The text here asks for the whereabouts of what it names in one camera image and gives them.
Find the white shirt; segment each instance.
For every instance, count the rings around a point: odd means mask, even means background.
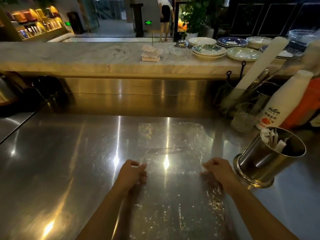
[[[158,5],[159,3],[162,4],[162,6],[167,5],[170,7],[170,11],[173,9],[173,7],[171,6],[170,2],[168,0],[158,0]]]

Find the white bottle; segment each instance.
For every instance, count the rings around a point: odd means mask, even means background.
[[[305,70],[299,70],[292,76],[270,98],[256,127],[260,130],[267,126],[279,127],[300,103],[312,77],[313,73]]]

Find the person's leg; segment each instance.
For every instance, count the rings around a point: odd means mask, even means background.
[[[167,41],[168,33],[169,33],[169,23],[164,23],[164,30],[165,30],[165,41]]]
[[[162,41],[163,28],[165,23],[160,23],[160,42]]]

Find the metal canister base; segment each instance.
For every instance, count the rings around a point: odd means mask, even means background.
[[[257,188],[268,188],[271,185],[273,185],[273,182],[275,181],[275,178],[272,178],[271,180],[267,181],[267,182],[262,182],[259,180],[255,180],[255,179],[251,179],[249,178],[247,175],[245,175],[239,165],[239,158],[241,157],[242,154],[238,154],[235,156],[235,158],[233,159],[233,167],[235,172],[239,175],[239,177],[242,178],[243,181],[245,181],[247,184],[252,185],[254,187]]]

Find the person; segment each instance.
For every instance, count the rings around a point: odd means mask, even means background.
[[[158,0],[160,9],[160,42],[162,41],[162,34],[165,31],[165,41],[167,41],[169,33],[170,13],[172,13],[172,20],[174,19],[174,9],[168,0]]]
[[[215,157],[202,166],[214,174],[225,192],[232,197],[253,240],[298,240],[237,179],[227,160]],[[146,182],[146,167],[146,164],[132,160],[123,164],[114,186],[76,240],[112,239],[120,205],[134,185]]]

